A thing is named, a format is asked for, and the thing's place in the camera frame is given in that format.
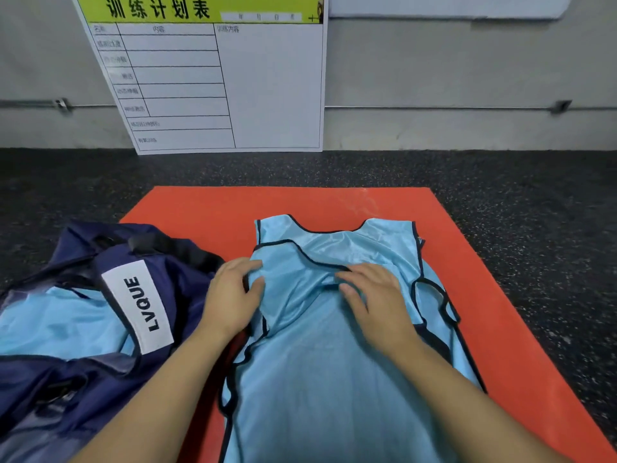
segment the training plan poster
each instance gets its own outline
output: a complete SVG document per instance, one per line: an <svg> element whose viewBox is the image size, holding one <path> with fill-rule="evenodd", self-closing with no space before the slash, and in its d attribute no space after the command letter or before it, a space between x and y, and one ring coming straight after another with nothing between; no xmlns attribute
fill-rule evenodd
<svg viewBox="0 0 617 463"><path fill-rule="evenodd" d="M138 154L321 151L328 0L73 0Z"/></svg>

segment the yellow-green header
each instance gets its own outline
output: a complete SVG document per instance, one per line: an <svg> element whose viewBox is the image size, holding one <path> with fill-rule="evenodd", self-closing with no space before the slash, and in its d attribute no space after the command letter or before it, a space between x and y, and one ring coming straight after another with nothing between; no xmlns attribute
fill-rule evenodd
<svg viewBox="0 0 617 463"><path fill-rule="evenodd" d="M318 24L324 15L323 0L78 1L89 23Z"/></svg>

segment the navy blue bag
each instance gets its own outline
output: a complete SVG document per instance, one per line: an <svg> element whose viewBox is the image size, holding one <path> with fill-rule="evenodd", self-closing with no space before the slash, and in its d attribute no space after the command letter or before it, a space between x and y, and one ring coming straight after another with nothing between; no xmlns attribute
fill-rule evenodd
<svg viewBox="0 0 617 463"><path fill-rule="evenodd" d="M49 265L0 297L0 319L50 288L76 301L96 293L126 327L133 352L0 356L0 461L63 462L88 443L193 332L222 263L151 225L69 225Z"/></svg>

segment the person's left hand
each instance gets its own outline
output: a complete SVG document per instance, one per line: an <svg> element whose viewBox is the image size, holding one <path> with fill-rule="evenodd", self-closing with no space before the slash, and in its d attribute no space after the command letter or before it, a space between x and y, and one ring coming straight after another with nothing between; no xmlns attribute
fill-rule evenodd
<svg viewBox="0 0 617 463"><path fill-rule="evenodd" d="M264 277L260 277L245 293L243 277L261 266L261 260L248 258L238 258L221 266L210 282L197 329L220 337L225 344L241 332L261 303L265 287Z"/></svg>

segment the white board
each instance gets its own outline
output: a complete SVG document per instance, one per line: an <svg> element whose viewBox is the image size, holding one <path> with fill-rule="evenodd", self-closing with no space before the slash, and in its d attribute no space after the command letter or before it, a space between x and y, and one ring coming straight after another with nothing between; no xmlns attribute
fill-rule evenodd
<svg viewBox="0 0 617 463"><path fill-rule="evenodd" d="M138 154L321 151L328 0L73 0Z"/></svg>
<svg viewBox="0 0 617 463"><path fill-rule="evenodd" d="M330 0L330 17L557 19L572 0Z"/></svg>

